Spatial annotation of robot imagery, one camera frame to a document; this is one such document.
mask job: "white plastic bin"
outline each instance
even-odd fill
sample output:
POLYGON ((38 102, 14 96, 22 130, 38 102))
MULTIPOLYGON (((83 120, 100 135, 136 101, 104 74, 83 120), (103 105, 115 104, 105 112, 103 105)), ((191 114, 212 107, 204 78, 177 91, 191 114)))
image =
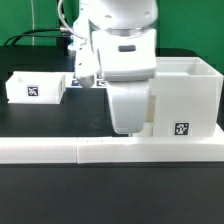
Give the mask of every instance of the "white plastic bin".
POLYGON ((14 72, 6 82, 8 103, 59 104, 65 76, 54 72, 14 72))

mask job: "black cable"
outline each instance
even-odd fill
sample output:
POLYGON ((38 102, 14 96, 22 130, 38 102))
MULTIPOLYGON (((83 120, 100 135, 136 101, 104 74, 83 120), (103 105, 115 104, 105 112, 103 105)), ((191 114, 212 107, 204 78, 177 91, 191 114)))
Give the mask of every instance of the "black cable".
POLYGON ((55 28, 44 28, 44 29, 35 29, 35 30, 28 30, 21 35, 17 35, 14 37, 9 38, 4 45, 7 45, 8 42, 12 39, 15 39, 11 45, 15 45, 22 37, 24 37, 26 34, 32 34, 32 33, 41 33, 41 32, 51 32, 51 31, 60 31, 60 28, 55 27, 55 28))
POLYGON ((44 35, 31 35, 31 34, 21 34, 16 35, 13 37, 10 37, 5 43, 4 46, 6 46, 11 40, 19 38, 19 40, 23 37, 44 37, 44 38, 64 38, 64 36, 44 36, 44 35))

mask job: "large white box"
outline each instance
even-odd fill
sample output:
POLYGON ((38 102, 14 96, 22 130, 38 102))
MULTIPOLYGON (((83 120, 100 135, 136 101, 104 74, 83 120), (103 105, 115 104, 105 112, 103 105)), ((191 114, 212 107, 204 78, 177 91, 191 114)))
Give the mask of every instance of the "large white box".
POLYGON ((148 137, 214 135, 223 85, 218 71, 198 57, 158 57, 151 85, 148 137))
POLYGON ((55 72, 14 72, 6 82, 8 103, 59 104, 65 76, 55 72))

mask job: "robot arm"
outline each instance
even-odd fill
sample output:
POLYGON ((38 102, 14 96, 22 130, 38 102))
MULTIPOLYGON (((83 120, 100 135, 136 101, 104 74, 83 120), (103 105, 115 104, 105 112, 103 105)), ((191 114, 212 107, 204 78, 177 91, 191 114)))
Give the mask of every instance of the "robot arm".
POLYGON ((107 81, 115 132, 140 132, 156 69, 156 0, 80 0, 74 31, 76 77, 84 87, 98 73, 107 81))

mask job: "black table surface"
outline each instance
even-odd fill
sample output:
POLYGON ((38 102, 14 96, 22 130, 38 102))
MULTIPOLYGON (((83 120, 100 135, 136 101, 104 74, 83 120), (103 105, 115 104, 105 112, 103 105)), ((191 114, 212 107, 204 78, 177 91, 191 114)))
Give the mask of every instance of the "black table surface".
MULTIPOLYGON (((0 137, 114 135, 103 89, 68 90, 60 105, 7 104, 13 71, 73 71, 73 64, 55 47, 0 47, 0 137)), ((222 97, 220 124, 223 111, 222 97)), ((223 198, 223 163, 0 165, 2 224, 223 224, 223 198)))

